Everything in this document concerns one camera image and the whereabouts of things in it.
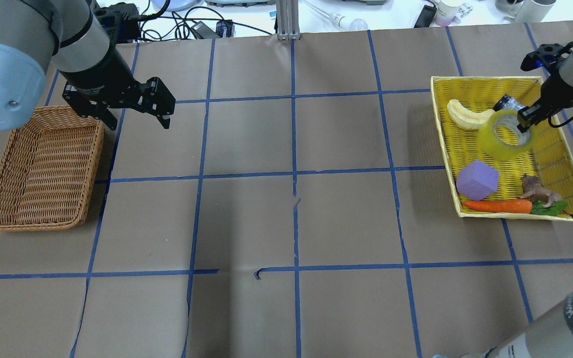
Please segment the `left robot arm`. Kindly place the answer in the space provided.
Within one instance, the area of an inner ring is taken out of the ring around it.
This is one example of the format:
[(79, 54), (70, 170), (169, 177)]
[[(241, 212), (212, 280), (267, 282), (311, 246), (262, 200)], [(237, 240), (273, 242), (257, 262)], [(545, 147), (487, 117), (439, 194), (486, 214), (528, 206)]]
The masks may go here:
[(116, 44), (121, 25), (137, 27), (163, 14), (120, 7), (93, 9), (90, 0), (0, 0), (0, 131), (27, 124), (53, 64), (66, 79), (62, 97), (80, 117), (112, 131), (111, 109), (130, 108), (170, 126), (176, 99), (158, 77), (138, 82)]

